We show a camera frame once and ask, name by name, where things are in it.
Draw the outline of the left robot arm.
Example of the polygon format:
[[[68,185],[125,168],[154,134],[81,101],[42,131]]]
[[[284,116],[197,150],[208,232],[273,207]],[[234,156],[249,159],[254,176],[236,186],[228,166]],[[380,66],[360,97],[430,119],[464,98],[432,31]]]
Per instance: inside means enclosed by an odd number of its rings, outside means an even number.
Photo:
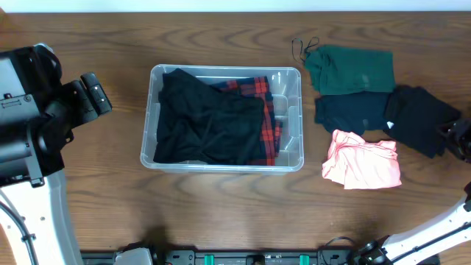
[[[93,72],[61,77],[46,44],[1,53],[1,228],[17,264],[83,262],[61,151],[112,105]]]

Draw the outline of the clear plastic storage container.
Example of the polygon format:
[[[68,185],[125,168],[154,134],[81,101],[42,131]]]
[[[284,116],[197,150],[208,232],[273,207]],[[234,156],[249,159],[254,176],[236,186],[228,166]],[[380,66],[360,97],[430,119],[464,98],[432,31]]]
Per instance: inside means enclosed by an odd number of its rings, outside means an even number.
[[[156,163],[153,161],[157,146],[157,126],[160,115],[158,94],[163,89],[163,75],[180,68],[200,81],[214,83],[249,77],[267,77],[274,97],[275,119],[283,123],[280,154],[274,166],[208,165],[198,160],[181,163]],[[302,131],[302,78],[293,67],[265,66],[191,66],[159,64],[150,72],[149,92],[140,160],[148,169],[168,173],[249,173],[284,175],[299,171],[304,164]]]

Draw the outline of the red navy plaid shirt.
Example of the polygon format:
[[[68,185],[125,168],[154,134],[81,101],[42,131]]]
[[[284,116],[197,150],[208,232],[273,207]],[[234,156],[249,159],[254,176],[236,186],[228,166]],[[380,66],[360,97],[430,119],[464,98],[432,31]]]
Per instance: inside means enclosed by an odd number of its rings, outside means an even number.
[[[251,166],[274,166],[280,153],[283,123],[275,119],[274,98],[267,77],[232,79],[213,84],[212,87],[245,97],[256,97],[263,101],[263,122],[259,140],[259,155],[248,162]]]

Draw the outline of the green garment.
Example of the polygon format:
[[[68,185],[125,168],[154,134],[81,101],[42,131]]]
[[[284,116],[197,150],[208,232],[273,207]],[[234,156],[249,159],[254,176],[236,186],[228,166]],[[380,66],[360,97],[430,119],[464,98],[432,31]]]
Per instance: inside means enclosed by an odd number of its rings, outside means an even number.
[[[390,93],[396,86],[391,52],[321,46],[318,37],[311,38],[307,46],[299,38],[292,42],[300,44],[300,53],[293,54],[293,59],[308,71],[312,86],[321,95]]]

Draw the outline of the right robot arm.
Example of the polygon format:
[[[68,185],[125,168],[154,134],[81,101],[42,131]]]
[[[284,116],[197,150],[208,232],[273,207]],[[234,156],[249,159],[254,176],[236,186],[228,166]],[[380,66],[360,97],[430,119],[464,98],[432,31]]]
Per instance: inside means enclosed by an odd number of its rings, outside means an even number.
[[[470,120],[443,124],[438,133],[459,160],[470,162]],[[354,253],[350,264],[419,264],[440,252],[470,240],[470,185],[452,208],[404,233],[372,241]]]

